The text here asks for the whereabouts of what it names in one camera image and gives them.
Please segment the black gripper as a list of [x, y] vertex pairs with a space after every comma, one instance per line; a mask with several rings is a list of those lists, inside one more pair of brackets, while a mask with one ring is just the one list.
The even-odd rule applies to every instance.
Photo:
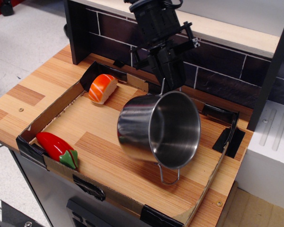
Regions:
[[[150, 66], [158, 82], [169, 90], [175, 90], [184, 85], [186, 81], [185, 67], [181, 53], [200, 46], [198, 38], [194, 37], [192, 23], [184, 22], [180, 25], [175, 10], [181, 4], [132, 4], [130, 12], [135, 16], [142, 33], [144, 43], [131, 50], [137, 69]], [[175, 45], [169, 38], [185, 30], [188, 41]], [[157, 54], [160, 50], [160, 59], [149, 56], [140, 59], [138, 50], [146, 49], [149, 54]]]

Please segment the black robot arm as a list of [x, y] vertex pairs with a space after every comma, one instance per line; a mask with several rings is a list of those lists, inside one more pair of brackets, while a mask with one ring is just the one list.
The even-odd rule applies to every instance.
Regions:
[[186, 76], [183, 52], [199, 47], [191, 30], [192, 23], [180, 24], [176, 9], [183, 1], [131, 0], [129, 10], [135, 15], [144, 44], [131, 50], [136, 69], [149, 66], [165, 91], [184, 85]]

